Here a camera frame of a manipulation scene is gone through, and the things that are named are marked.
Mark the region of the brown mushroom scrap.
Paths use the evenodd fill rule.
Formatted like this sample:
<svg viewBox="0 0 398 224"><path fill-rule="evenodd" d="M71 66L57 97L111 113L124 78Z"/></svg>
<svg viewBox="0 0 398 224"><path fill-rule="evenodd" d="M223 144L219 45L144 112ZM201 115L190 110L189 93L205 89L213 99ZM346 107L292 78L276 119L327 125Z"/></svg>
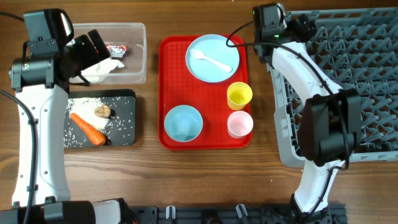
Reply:
<svg viewBox="0 0 398 224"><path fill-rule="evenodd" d="M111 108L108 105L101 105L95 108L94 114L100 118L108 118L111 116Z"/></svg>

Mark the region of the white tissue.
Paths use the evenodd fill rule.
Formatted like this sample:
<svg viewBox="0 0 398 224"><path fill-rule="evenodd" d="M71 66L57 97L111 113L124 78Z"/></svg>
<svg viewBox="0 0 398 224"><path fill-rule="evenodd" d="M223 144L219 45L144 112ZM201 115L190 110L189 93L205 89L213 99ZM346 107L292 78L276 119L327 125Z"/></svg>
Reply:
<svg viewBox="0 0 398 224"><path fill-rule="evenodd" d="M116 68L124 68L125 65L116 59L107 58L93 66L81 71L82 76L90 83L102 82L111 71Z"/></svg>

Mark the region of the white rice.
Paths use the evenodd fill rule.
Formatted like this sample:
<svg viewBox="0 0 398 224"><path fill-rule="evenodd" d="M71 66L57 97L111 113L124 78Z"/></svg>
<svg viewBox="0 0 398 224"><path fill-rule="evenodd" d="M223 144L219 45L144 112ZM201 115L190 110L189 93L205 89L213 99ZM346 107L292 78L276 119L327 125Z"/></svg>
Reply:
<svg viewBox="0 0 398 224"><path fill-rule="evenodd" d="M100 118L94 114L95 108L108 105L111 116ZM108 96L70 98L65 113L63 132L64 148L93 147L87 135L71 119L76 113L87 123L103 133L105 146L128 146L136 140L136 98L133 96Z"/></svg>

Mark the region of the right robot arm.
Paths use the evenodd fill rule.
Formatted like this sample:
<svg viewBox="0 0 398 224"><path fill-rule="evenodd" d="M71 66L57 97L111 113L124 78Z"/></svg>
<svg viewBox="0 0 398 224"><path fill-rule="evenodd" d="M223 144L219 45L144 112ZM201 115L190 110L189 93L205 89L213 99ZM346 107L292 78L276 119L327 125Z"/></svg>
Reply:
<svg viewBox="0 0 398 224"><path fill-rule="evenodd" d="M303 175L290 201L293 223L326 217L328 194L340 170L359 146L361 97L330 80L310 58L306 42L317 32L314 21L302 14L285 21L281 4L252 9L254 50L262 63L283 75L304 104L298 144L305 158Z"/></svg>

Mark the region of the orange carrot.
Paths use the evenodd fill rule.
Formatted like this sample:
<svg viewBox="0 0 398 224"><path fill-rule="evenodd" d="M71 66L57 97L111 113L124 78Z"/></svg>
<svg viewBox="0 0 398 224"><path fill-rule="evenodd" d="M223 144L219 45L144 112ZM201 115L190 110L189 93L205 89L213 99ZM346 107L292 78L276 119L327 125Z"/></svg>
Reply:
<svg viewBox="0 0 398 224"><path fill-rule="evenodd" d="M94 144L95 146L102 146L105 144L106 138L103 133L92 127L92 125L87 123L76 113L71 113L70 117L76 123L76 125L87 135L92 144Z"/></svg>

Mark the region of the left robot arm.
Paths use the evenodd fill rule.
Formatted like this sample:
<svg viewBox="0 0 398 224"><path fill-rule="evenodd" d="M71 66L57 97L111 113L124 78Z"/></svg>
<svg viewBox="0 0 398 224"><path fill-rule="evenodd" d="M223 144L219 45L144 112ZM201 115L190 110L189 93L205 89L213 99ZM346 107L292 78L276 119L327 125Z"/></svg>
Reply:
<svg viewBox="0 0 398 224"><path fill-rule="evenodd" d="M75 37L61 9L24 14L29 35L9 72L20 119L19 171L12 207L2 223L124 223L122 199L72 201L64 161L69 80L109 57L95 30Z"/></svg>

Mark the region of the light blue bowl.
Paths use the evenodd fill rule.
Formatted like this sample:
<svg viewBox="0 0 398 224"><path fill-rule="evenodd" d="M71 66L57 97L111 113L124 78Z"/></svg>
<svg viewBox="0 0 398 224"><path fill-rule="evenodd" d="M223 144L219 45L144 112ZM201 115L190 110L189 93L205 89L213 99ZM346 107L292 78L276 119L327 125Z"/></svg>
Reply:
<svg viewBox="0 0 398 224"><path fill-rule="evenodd" d="M203 118L196 108L190 105L178 105L166 114L164 129L172 140L190 142L201 134Z"/></svg>

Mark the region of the red snack wrapper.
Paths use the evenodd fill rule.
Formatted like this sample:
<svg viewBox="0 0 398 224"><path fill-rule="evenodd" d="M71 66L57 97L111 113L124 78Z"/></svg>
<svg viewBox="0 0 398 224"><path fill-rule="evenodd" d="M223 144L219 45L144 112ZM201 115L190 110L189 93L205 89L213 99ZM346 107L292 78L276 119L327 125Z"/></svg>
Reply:
<svg viewBox="0 0 398 224"><path fill-rule="evenodd" d="M128 45L106 44L106 48L112 58L123 58L129 49Z"/></svg>

